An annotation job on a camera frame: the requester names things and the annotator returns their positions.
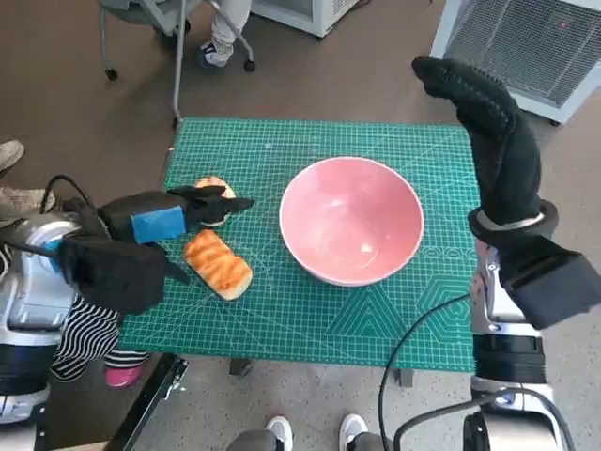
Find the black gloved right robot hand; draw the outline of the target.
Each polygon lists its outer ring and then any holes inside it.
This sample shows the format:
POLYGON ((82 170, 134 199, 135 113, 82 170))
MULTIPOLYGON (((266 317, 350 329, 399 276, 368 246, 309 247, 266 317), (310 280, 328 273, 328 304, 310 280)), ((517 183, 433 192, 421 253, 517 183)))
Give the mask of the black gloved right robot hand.
POLYGON ((418 56, 412 69, 427 95, 450 101, 466 129, 480 193, 492 223, 505 226, 540 213, 540 150, 504 84, 453 59, 418 56))

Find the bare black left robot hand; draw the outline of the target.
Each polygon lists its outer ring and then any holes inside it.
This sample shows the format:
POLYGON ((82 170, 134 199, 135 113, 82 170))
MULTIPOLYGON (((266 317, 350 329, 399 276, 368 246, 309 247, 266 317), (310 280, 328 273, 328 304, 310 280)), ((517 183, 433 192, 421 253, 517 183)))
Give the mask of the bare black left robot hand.
POLYGON ((224 192, 218 185, 148 191, 115 199, 99 208, 98 215, 115 240, 147 244, 175 239, 218 226, 254 205, 250 198, 228 198, 224 192))

